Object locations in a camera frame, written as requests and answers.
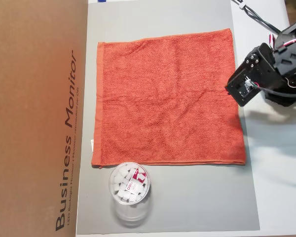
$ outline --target brown cardboard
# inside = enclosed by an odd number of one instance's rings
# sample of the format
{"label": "brown cardboard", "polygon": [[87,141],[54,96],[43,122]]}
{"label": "brown cardboard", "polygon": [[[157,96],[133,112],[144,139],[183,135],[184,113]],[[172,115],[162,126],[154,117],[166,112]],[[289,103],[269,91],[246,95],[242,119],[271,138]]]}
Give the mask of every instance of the brown cardboard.
{"label": "brown cardboard", "polygon": [[0,1],[0,236],[75,236],[87,8]]}

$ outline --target orange towel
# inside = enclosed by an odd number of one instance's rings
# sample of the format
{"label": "orange towel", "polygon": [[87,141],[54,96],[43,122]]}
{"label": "orange towel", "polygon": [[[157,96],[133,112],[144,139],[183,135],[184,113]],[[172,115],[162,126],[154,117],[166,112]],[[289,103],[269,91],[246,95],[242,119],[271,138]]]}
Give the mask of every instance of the orange towel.
{"label": "orange towel", "polygon": [[230,29],[98,44],[93,165],[244,164]]}

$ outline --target towel edge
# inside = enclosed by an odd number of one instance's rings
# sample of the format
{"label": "towel edge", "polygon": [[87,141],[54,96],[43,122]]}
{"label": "towel edge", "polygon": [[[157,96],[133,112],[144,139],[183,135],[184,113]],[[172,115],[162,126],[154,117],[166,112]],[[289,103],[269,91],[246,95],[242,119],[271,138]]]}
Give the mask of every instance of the towel edge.
{"label": "towel edge", "polygon": [[103,72],[104,72],[104,44],[98,43],[97,48],[97,101],[95,108],[95,125],[94,125],[94,149],[92,155],[92,165],[101,163],[102,157],[102,119],[103,119]]}

